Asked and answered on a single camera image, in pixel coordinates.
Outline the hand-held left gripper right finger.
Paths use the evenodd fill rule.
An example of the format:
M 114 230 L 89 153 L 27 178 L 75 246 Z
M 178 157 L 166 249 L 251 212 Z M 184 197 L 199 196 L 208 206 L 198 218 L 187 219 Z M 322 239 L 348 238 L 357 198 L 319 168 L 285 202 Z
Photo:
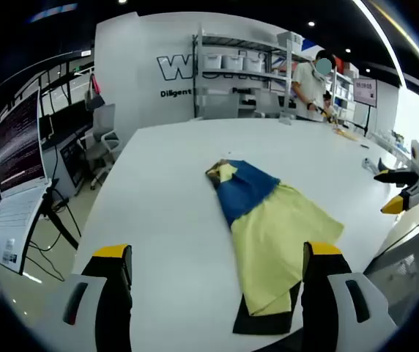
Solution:
M 378 351 L 396 330 L 382 292 L 332 244 L 303 246 L 302 351 Z

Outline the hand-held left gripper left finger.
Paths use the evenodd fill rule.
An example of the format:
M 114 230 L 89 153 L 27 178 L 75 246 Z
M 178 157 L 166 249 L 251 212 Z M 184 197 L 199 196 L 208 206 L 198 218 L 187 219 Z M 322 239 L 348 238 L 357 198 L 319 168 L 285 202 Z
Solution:
M 130 351 L 132 246 L 97 250 L 47 300 L 35 336 L 47 351 Z

